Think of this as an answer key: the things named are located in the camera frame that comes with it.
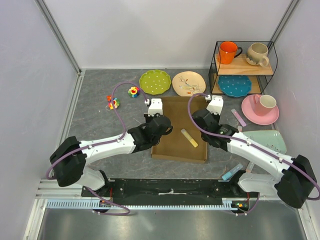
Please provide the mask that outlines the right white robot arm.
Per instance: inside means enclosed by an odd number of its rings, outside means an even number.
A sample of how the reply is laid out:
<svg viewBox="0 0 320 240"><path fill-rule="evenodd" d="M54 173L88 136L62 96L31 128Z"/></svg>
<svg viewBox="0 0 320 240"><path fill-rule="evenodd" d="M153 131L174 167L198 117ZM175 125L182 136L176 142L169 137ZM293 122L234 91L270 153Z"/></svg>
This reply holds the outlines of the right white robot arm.
<svg viewBox="0 0 320 240"><path fill-rule="evenodd" d="M291 157L258 144L228 124L219 124L219 115L200 109L190 113L192 123L200 130L202 139L210 146L238 155L267 174L242 171L232 178L229 191L235 197L245 192L276 194L287 205L299 209L305 201L318 201L311 197L319 189L310 162L302 155Z"/></svg>

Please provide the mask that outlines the yellow marker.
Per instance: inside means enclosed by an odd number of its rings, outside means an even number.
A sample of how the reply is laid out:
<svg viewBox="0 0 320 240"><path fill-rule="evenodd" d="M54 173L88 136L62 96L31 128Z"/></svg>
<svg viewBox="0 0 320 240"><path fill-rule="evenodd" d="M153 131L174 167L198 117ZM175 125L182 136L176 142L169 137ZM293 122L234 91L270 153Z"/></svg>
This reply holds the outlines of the yellow marker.
<svg viewBox="0 0 320 240"><path fill-rule="evenodd" d="M198 143L194 140L194 138L184 128L180 131L194 148L197 148L199 146Z"/></svg>

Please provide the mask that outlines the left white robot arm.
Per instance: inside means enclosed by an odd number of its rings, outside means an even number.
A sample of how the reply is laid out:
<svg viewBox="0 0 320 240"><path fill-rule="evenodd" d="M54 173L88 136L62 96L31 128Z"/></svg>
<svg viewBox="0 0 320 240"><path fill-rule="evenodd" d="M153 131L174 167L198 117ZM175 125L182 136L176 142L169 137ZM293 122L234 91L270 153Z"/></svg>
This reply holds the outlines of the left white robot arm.
<svg viewBox="0 0 320 240"><path fill-rule="evenodd" d="M147 117L145 123L129 129L124 136L91 141L68 137L49 158L53 178L59 187L79 184L89 187L99 197L104 197L110 191L107 176L102 170L91 169L90 164L109 157L148 150L172 130L168 117L156 115Z"/></svg>

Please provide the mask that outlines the brown cardboard box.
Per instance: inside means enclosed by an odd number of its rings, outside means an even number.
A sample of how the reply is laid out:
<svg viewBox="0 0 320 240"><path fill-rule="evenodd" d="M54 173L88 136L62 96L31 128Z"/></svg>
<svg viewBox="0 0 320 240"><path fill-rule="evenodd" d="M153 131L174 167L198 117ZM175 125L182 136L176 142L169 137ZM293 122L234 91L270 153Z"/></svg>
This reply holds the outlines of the brown cardboard box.
<svg viewBox="0 0 320 240"><path fill-rule="evenodd" d="M189 97L163 97L163 113L171 121L173 130L160 138L158 145L151 149L151 157L159 160L203 164L208 158L208 144L202 140L201 132L195 127L188 114ZM193 147L181 133L185 129L198 143Z"/></svg>

